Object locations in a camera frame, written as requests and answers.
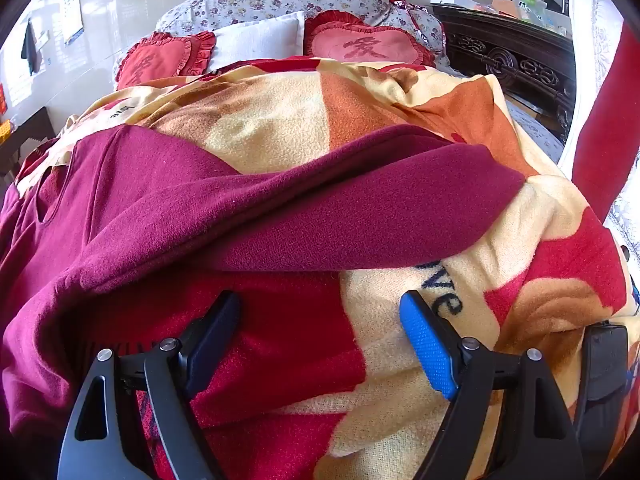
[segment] screw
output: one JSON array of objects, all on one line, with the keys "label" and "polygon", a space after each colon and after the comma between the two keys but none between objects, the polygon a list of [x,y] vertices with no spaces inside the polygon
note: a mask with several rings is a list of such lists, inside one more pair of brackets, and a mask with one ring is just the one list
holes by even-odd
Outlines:
[{"label": "screw", "polygon": [[167,339],[162,339],[160,342],[160,349],[169,352],[178,346],[178,340],[175,337],[168,337]]},{"label": "screw", "polygon": [[527,357],[532,361],[540,361],[540,359],[542,359],[542,352],[537,348],[529,348],[529,350],[527,350]]},{"label": "screw", "polygon": [[98,352],[98,361],[108,361],[111,359],[113,352],[110,348],[103,348]]},{"label": "screw", "polygon": [[462,346],[467,350],[478,350],[480,348],[480,342],[475,337],[463,337]]}]

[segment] yellow object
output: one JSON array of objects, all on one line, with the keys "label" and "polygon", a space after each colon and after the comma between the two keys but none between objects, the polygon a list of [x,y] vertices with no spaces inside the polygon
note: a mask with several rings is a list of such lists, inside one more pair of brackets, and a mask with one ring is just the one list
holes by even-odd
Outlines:
[{"label": "yellow object", "polygon": [[0,144],[5,142],[11,135],[11,123],[7,119],[4,123],[0,124]]}]

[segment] blanket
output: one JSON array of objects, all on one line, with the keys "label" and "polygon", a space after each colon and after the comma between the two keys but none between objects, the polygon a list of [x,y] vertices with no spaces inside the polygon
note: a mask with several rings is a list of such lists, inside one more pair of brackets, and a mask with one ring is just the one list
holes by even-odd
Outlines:
[{"label": "blanket", "polygon": [[[640,324],[626,262],[580,192],[511,120],[493,76],[458,79],[418,66],[293,59],[255,62],[222,76],[170,83],[127,89],[98,101],[69,125],[49,149],[49,160],[21,180],[18,190],[27,193],[47,164],[68,160],[76,141],[61,144],[65,137],[89,136],[114,122],[188,140],[244,175],[305,167],[381,128],[408,124],[454,144],[482,144],[494,161],[523,178],[514,197],[477,239],[437,258],[425,251],[420,262],[377,238],[366,249],[375,256],[372,261],[384,260],[385,265],[362,267],[357,258],[348,258],[348,240],[317,244],[322,239],[316,235],[317,223],[292,224],[283,218],[231,232],[189,256],[190,265],[215,272],[337,273],[340,304],[350,326],[342,337],[355,341],[364,370],[361,380],[353,388],[336,387],[270,406],[271,418],[304,415],[332,421],[319,432],[320,442],[309,446],[321,450],[312,467],[315,478],[410,478],[426,455],[446,403],[430,387],[399,324],[399,297],[412,288],[427,303],[437,303],[440,315],[461,335],[474,336],[488,348],[514,353],[532,346],[541,349],[570,412],[578,393],[584,327],[606,319],[624,324],[630,383],[610,458],[616,455],[635,427],[639,402],[635,377]],[[491,196],[496,190],[486,186],[481,192]],[[441,222],[430,228],[429,238],[442,238],[450,246],[450,230],[442,226],[471,214],[468,199],[460,196],[448,207],[432,206],[433,196],[446,194],[444,182],[433,182],[428,192],[419,186],[410,191],[410,199],[394,203],[393,197],[362,189],[379,205],[379,216],[362,221],[356,231],[366,233],[381,216],[407,208],[410,200],[424,205],[420,215]],[[322,210],[304,213],[312,219]],[[287,251],[264,251],[265,236],[274,229],[294,229],[313,250],[296,258]],[[499,410],[496,399],[470,479],[484,471]],[[259,434],[265,426],[254,431]],[[278,449],[272,451],[277,455]],[[275,460],[260,456],[251,471]],[[278,478],[302,476],[297,470],[281,472]]]}]

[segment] bed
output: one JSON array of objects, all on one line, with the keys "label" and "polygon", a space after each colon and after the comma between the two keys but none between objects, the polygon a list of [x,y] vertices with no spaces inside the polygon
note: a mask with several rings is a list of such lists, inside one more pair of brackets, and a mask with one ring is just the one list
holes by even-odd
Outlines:
[{"label": "bed", "polygon": [[[156,31],[186,36],[235,23],[274,18],[298,10],[304,11],[305,18],[315,17],[324,10],[342,10],[358,16],[366,25],[402,28],[434,53],[437,69],[464,76],[450,65],[442,23],[424,8],[407,11],[390,0],[187,0],[168,10],[158,20]],[[116,59],[114,78],[125,54]],[[514,120],[520,123],[534,142],[554,162],[558,162],[562,143],[518,107],[508,102],[508,108]]]}]

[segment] blue textured pad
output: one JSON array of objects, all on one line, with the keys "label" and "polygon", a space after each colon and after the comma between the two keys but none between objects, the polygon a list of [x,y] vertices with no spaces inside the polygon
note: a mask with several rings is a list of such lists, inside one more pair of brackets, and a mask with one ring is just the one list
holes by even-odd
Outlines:
[{"label": "blue textured pad", "polygon": [[446,399],[453,400],[458,385],[453,378],[451,357],[409,294],[400,298],[400,323],[431,387]]}]

